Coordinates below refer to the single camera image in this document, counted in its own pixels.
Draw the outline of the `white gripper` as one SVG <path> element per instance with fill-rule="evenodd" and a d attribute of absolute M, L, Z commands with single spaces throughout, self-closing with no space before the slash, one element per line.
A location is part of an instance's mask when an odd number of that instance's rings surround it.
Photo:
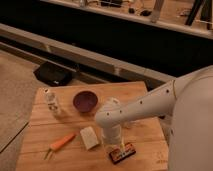
<path fill-rule="evenodd" d="M 121 152 L 125 152 L 125 143 L 123 141 L 122 129 L 120 125 L 110 128 L 103 128 L 101 130 L 101 137 L 106 154 L 109 154 L 112 151 L 111 145 L 117 145 L 120 147 Z"/>

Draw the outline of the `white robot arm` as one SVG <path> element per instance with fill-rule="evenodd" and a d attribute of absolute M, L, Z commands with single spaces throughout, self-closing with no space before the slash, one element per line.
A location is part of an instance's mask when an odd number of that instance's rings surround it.
<path fill-rule="evenodd" d="M 128 103 L 108 100 L 95 114 L 104 138 L 128 121 L 170 115 L 168 171 L 213 171 L 213 65 L 175 78 Z"/>

